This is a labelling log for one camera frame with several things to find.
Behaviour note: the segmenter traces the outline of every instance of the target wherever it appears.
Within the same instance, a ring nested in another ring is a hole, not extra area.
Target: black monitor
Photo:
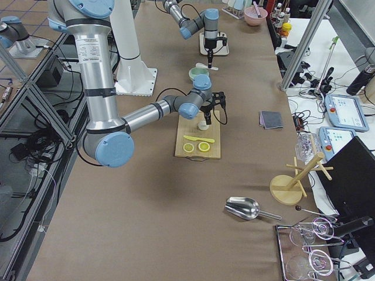
[[[322,172],[318,176],[341,222],[370,216],[375,220],[375,156],[355,136],[324,166],[332,180]],[[375,225],[352,233],[366,258],[375,265]]]

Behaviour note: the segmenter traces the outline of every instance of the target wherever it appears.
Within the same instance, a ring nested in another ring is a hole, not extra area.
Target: lemon
[[[186,144],[183,145],[183,151],[187,153],[192,153],[194,151],[194,146],[192,143],[187,142]]]
[[[207,152],[210,150],[210,144],[208,142],[200,142],[198,144],[198,149],[202,152]]]

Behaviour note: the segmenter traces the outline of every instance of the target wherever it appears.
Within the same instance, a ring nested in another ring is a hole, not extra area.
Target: blue cap
[[[117,168],[130,160],[134,142],[128,133],[115,132],[105,136],[96,149],[96,160],[103,166]]]
[[[182,104],[180,108],[178,109],[178,113],[182,117],[188,120],[191,120],[195,116],[197,116],[198,112],[199,112],[199,108],[195,104],[191,104],[188,102]]]
[[[21,23],[21,20],[17,16],[4,16],[1,18],[1,21],[5,23]]]
[[[57,22],[57,21],[55,21],[53,19],[48,18],[48,23],[49,23],[49,27],[52,28],[55,31],[63,32],[63,33],[70,33],[66,29],[66,25],[62,24],[61,22]]]
[[[7,49],[7,48],[12,47],[13,42],[10,41],[8,38],[3,37],[3,36],[0,35],[0,44],[1,44],[4,48]]]
[[[219,10],[207,9],[204,13],[204,16],[210,20],[217,20],[219,19]]]
[[[193,87],[197,90],[208,90],[211,86],[211,79],[205,74],[199,74],[193,80]]]
[[[113,11],[114,0],[69,0],[81,13],[94,19],[105,19]]]
[[[183,26],[180,28],[180,33],[181,33],[181,35],[184,39],[188,39],[188,38],[192,37],[192,34],[191,34],[190,30],[183,27]]]

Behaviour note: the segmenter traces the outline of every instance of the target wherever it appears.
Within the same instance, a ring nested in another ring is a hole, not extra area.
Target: bowl
[[[190,80],[194,80],[194,78],[199,75],[199,74],[205,74],[207,76],[210,75],[209,73],[209,70],[206,69],[206,68],[200,68],[200,67],[194,67],[192,69],[189,70],[189,77],[190,77]]]
[[[260,8],[260,7],[258,7],[258,9],[259,9],[261,18],[258,18],[257,11],[255,10],[254,6],[251,6],[245,9],[244,17],[248,25],[258,26],[262,22],[265,21],[265,18],[268,16],[268,12],[265,9]]]

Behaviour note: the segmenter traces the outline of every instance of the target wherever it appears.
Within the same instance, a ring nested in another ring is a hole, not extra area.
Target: cutting board
[[[220,112],[215,110],[215,115],[220,120]],[[177,138],[176,138],[176,157],[186,157],[191,160],[206,160],[206,159],[220,159],[221,149],[220,149],[220,123],[216,120],[212,114],[211,121],[212,124],[209,126],[208,130],[201,131],[198,129],[198,123],[204,120],[204,115],[199,112],[197,116],[192,120],[187,120],[183,117],[179,117]],[[214,139],[215,143],[210,143],[210,150],[207,152],[201,152],[198,149],[198,143],[200,140],[188,140],[183,138],[184,135],[196,136],[199,138],[210,138]],[[189,153],[183,150],[183,145],[190,142],[194,145],[194,151]]]

